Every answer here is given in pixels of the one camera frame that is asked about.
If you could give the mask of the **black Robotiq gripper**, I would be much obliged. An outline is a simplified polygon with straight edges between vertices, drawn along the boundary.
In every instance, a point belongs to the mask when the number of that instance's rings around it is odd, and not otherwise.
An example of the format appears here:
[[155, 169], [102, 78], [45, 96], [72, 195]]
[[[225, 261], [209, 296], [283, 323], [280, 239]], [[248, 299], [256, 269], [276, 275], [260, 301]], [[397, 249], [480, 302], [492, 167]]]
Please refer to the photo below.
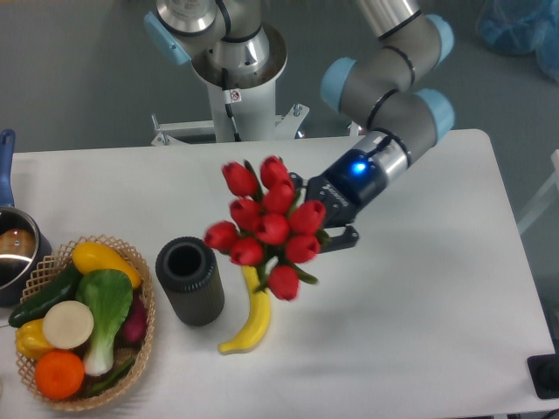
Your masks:
[[[320, 175], [304, 179], [289, 173], [296, 194], [305, 201], [319, 201], [326, 208], [324, 228], [353, 223], [357, 214], [388, 185], [388, 177], [362, 150], [349, 150]], [[342, 251], [356, 246], [360, 235], [352, 225], [328, 236], [321, 253]]]

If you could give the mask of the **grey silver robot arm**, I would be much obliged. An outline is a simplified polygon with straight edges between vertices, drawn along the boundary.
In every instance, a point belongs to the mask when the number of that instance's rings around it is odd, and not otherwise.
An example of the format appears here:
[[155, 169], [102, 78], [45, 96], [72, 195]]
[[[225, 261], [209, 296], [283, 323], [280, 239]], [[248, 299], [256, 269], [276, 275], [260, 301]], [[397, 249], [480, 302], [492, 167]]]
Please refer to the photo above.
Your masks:
[[[321, 201], [325, 224], [339, 227], [327, 251], [353, 247], [357, 214], [452, 128], [441, 93], [413, 85], [450, 53], [454, 37], [441, 17], [414, 1], [361, 1], [380, 42], [369, 61], [337, 59], [321, 81], [321, 98], [365, 135], [320, 175], [297, 179], [306, 200]], [[259, 1], [159, 1], [143, 20], [159, 51], [191, 64], [207, 86], [219, 142], [278, 139], [275, 83], [286, 66], [283, 37], [262, 19]]]

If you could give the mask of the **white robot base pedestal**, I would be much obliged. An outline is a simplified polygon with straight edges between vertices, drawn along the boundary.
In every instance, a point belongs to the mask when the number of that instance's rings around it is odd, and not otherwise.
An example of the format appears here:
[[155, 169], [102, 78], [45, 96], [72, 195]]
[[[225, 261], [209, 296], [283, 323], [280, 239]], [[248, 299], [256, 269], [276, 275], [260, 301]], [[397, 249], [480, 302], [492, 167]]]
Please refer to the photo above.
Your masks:
[[286, 113], [276, 113], [276, 81], [286, 63], [285, 40], [266, 23], [245, 41], [217, 41], [191, 60], [206, 85], [211, 119], [161, 124], [152, 115], [151, 144], [180, 145], [211, 134], [216, 142], [301, 138], [309, 107], [295, 103]]

